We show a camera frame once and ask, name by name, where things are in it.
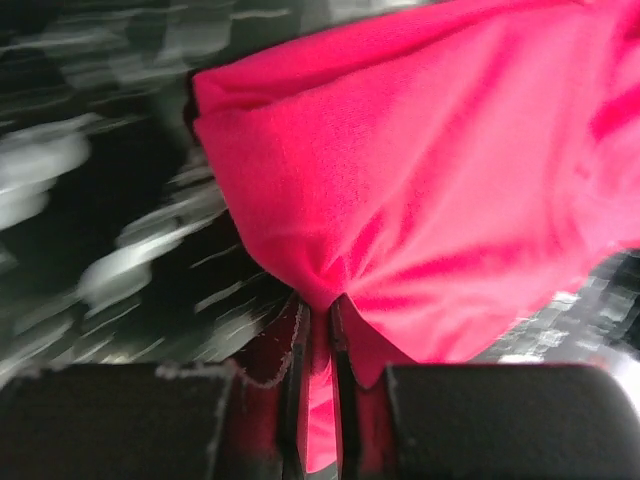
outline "black surface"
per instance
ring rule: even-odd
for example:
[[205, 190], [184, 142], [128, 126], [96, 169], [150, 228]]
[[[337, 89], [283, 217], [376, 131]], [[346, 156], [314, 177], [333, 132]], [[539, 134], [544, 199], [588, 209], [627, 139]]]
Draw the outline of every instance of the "black surface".
[[592, 367], [387, 371], [400, 478], [637, 478], [640, 423]]
[[233, 370], [163, 368], [23, 372], [2, 393], [2, 478], [213, 478]]
[[[197, 181], [177, 180], [207, 168], [192, 162], [197, 146], [184, 122], [193, 72], [302, 33], [418, 3], [429, 2], [3, 2], [0, 145], [8, 148], [11, 140], [16, 148], [17, 134], [17, 145], [46, 148], [52, 138], [74, 133], [90, 155], [48, 187], [42, 213], [0, 231], [2, 371], [31, 359], [220, 360], [268, 324], [289, 289], [260, 275], [227, 214], [151, 261], [148, 285], [114, 297], [97, 314], [78, 286], [93, 264], [117, 250], [131, 222], [153, 212], [173, 218], [166, 211], [180, 195], [211, 184], [202, 174]], [[53, 131], [34, 133], [34, 127]], [[2, 198], [0, 193], [0, 217], [7, 211]], [[184, 215], [178, 221], [189, 222]], [[479, 361], [505, 355], [582, 360], [597, 349], [601, 334], [615, 330], [616, 338], [623, 337], [637, 315], [637, 308], [623, 311], [625, 300], [638, 298], [640, 276], [613, 272], [638, 272], [640, 265], [622, 258], [622, 264], [614, 259], [594, 272], [575, 305], [550, 305]], [[230, 288], [234, 293], [198, 310], [203, 300]], [[614, 320], [602, 314], [611, 305], [622, 306]]]

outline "red shirt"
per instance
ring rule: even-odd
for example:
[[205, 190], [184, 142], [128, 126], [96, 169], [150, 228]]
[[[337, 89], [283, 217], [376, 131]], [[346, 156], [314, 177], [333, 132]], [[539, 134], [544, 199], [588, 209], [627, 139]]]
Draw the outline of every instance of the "red shirt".
[[[413, 360], [464, 362], [640, 245], [638, 0], [455, 0], [195, 89], [245, 246], [316, 312], [310, 471], [336, 457], [322, 321], [340, 294]], [[388, 361], [352, 357], [364, 383]]]

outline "blurred background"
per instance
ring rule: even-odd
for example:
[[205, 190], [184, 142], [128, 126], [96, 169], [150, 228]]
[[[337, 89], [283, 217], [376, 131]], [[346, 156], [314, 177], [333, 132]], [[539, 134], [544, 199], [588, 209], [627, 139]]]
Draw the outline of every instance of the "blurred background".
[[[222, 360], [259, 333], [290, 289], [239, 242], [190, 78], [420, 3], [1, 2], [0, 382], [34, 360]], [[620, 252], [476, 361], [596, 363], [640, 399], [639, 294], [640, 252]]]

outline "red fabric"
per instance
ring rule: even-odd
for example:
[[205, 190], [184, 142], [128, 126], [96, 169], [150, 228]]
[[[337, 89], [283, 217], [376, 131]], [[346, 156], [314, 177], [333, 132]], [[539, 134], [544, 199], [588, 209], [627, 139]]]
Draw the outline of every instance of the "red fabric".
[[[248, 251], [316, 311], [310, 471], [335, 460], [322, 322], [340, 294], [411, 359], [464, 362], [640, 244], [639, 17], [454, 0], [195, 77]], [[353, 352], [369, 383], [385, 361]]]

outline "pink cloth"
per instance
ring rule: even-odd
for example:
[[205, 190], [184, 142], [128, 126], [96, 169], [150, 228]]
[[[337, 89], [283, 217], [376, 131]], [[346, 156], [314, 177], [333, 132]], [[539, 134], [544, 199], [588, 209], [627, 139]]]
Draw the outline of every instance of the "pink cloth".
[[[317, 312], [310, 471], [336, 458], [323, 313], [340, 294], [411, 359], [464, 362], [640, 245], [637, 0], [455, 0], [195, 90], [244, 244]], [[365, 383], [388, 360], [353, 351]]]

